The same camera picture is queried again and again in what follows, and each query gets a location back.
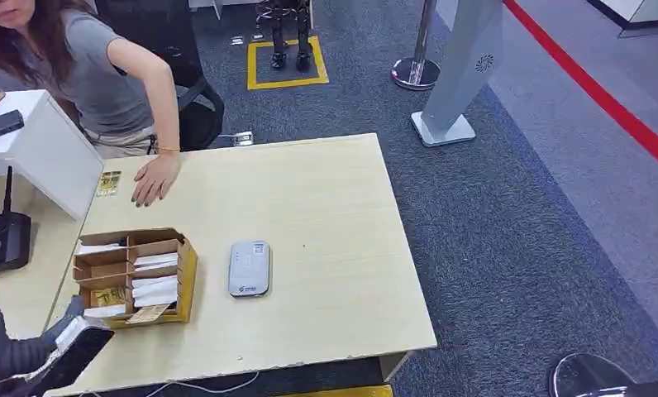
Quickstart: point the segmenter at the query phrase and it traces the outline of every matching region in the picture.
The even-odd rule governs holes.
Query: label
[[[95,195],[97,197],[115,195],[117,193],[117,186],[120,184],[121,174],[121,171],[109,171],[100,174],[98,190],[96,190]]]
[[[161,317],[171,304],[156,304],[154,306],[145,306],[126,321],[127,324],[150,323]]]
[[[94,289],[90,291],[91,306],[102,308],[125,303],[125,287]]]

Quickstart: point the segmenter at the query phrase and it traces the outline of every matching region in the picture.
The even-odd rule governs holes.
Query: gray device
[[[271,251],[267,242],[237,242],[231,246],[229,294],[261,296],[270,286]]]

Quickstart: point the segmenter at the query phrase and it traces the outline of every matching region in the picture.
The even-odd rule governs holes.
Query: black office chair
[[[96,0],[98,16],[118,35],[165,60],[174,82],[188,91],[179,97],[183,151],[207,149],[222,132],[224,102],[205,79],[186,0]],[[202,95],[210,109],[193,100]]]

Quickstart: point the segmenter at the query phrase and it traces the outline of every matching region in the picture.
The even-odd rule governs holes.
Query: cardboard organizer box
[[[124,287],[126,312],[105,318],[110,328],[129,328],[159,323],[187,323],[193,306],[193,289],[198,255],[190,241],[175,229],[149,229],[128,232],[109,232],[84,235],[83,246],[119,244],[122,248],[74,256],[74,280],[79,285],[79,295],[86,309],[97,307],[93,291]],[[138,257],[178,253],[178,264],[159,269],[135,271]],[[178,276],[178,300],[160,317],[148,323],[129,324],[127,320],[136,313],[132,298],[134,279],[154,279]]]

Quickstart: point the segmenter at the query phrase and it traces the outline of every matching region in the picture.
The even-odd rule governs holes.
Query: bracelet
[[[173,148],[173,147],[163,147],[163,146],[157,146],[156,149],[159,151],[180,151],[180,148]]]

